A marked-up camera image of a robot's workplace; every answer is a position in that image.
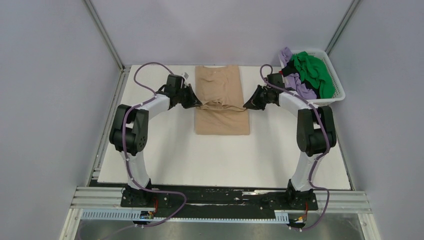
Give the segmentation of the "beige t shirt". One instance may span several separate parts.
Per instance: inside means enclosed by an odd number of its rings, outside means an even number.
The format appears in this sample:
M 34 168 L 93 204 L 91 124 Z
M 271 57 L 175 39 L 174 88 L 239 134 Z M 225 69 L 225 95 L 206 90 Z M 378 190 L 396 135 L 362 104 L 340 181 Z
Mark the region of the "beige t shirt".
M 195 109 L 196 134 L 248 136 L 251 133 L 237 65 L 196 66 L 195 93 L 202 103 Z

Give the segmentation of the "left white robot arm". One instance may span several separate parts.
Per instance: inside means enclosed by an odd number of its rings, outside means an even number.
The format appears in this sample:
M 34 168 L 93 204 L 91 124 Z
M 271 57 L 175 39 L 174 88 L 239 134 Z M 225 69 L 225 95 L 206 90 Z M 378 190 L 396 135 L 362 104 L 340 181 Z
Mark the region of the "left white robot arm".
M 153 190 L 144 160 L 148 142 L 149 122 L 176 105 L 184 109 L 201 106 L 193 88 L 180 75 L 169 74 L 166 83 L 154 92 L 151 99 L 134 106 L 120 104 L 109 133 L 109 142 L 124 160 L 127 185 L 120 205 L 143 208 L 152 205 L 153 198 L 163 191 Z

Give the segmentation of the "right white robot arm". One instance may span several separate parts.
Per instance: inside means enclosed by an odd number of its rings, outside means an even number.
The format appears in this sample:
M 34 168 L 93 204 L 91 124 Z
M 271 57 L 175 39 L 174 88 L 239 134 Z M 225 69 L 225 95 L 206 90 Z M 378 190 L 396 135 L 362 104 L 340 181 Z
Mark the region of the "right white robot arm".
M 251 98 L 244 104 L 248 110 L 265 110 L 275 104 L 297 119 L 296 142 L 300 150 L 296 170 L 287 184 L 286 204 L 298 209 L 317 189 L 314 178 L 325 155 L 337 142 L 333 111 L 329 106 L 317 106 L 285 87 L 280 73 L 263 77 Z

